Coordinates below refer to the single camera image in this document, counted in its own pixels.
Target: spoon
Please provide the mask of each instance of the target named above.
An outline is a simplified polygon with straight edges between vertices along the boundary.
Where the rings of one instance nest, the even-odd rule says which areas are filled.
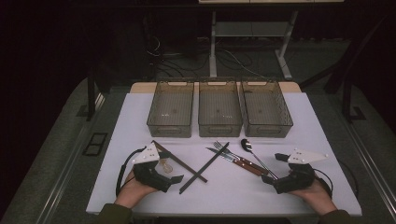
[[[241,145],[242,145],[242,148],[243,148],[246,152],[250,152],[251,154],[253,154],[254,158],[256,158],[256,160],[257,160],[265,169],[268,170],[268,172],[270,173],[270,175],[272,176],[273,179],[278,179],[277,176],[276,176],[274,173],[272,173],[272,171],[271,171],[270,169],[268,169],[268,167],[267,167],[264,163],[262,163],[262,161],[253,153],[253,148],[252,148],[251,144],[249,143],[249,141],[248,141],[246,138],[244,138],[244,139],[241,140]]]

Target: dark background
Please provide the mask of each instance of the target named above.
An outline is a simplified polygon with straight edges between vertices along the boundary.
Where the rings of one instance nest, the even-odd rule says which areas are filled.
[[[351,39],[357,44],[348,50],[350,58],[367,32],[389,14],[366,43],[350,74],[396,132],[396,12],[391,3],[357,0],[346,1],[341,9],[303,10],[293,39]],[[251,18],[251,13],[246,13],[233,18]],[[150,57],[145,51],[149,36],[158,35],[168,46],[193,55],[196,36],[209,35],[210,15],[203,11],[157,11],[147,17],[142,10],[75,9],[68,1],[1,0],[0,216],[66,99],[88,71],[96,74],[100,91],[108,91],[112,85],[132,84],[139,78],[150,79]],[[268,19],[279,14],[267,10],[265,15]],[[341,67],[337,72],[343,75],[344,70]]]

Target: sleeve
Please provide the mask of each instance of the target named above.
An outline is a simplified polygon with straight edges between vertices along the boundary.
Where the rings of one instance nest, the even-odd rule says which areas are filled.
[[[124,206],[107,203],[93,224],[129,224],[132,210]]]
[[[351,217],[347,211],[335,210],[320,217],[319,224],[358,224],[358,220]]]

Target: plastic bin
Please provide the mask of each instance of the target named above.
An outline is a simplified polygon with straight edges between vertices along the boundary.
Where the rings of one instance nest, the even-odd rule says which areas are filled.
[[[242,114],[234,77],[200,78],[198,124],[201,137],[239,137]]]
[[[194,78],[158,80],[147,125],[153,137],[191,137]]]
[[[239,90],[245,136],[286,137],[293,121],[279,83],[264,77],[242,77]]]

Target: black stick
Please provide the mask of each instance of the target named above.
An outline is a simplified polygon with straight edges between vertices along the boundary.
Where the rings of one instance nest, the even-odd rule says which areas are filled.
[[[181,193],[183,193],[183,191],[184,190],[186,190],[186,188],[188,188],[189,187],[189,185],[199,176],[199,175],[201,175],[201,173],[203,173],[204,172],[204,170],[227,148],[227,146],[229,145],[230,143],[227,143],[226,145],[224,145],[219,151],[218,151],[218,153],[216,153],[216,155],[212,158],[212,159],[210,159],[210,161],[208,161],[189,181],[187,181],[187,183],[183,186],[183,187],[181,187],[181,189],[180,189],[180,193],[179,194],[181,194]]]
[[[166,148],[164,148],[163,146],[161,146],[159,143],[157,143],[155,140],[152,140],[152,142],[155,144],[155,146],[157,148],[159,148],[162,151],[165,152],[169,152],[170,154],[170,158],[172,160],[174,160],[175,162],[177,162],[179,165],[181,165],[182,167],[184,167],[185,169],[187,169],[188,171],[192,172],[194,175],[196,174],[196,172],[189,166],[187,165],[184,161],[180,160],[178,157],[176,157],[172,152],[170,152],[169,150],[167,150]],[[207,179],[205,179],[203,176],[199,175],[198,178],[200,178],[202,181],[204,181],[205,183],[207,182]]]

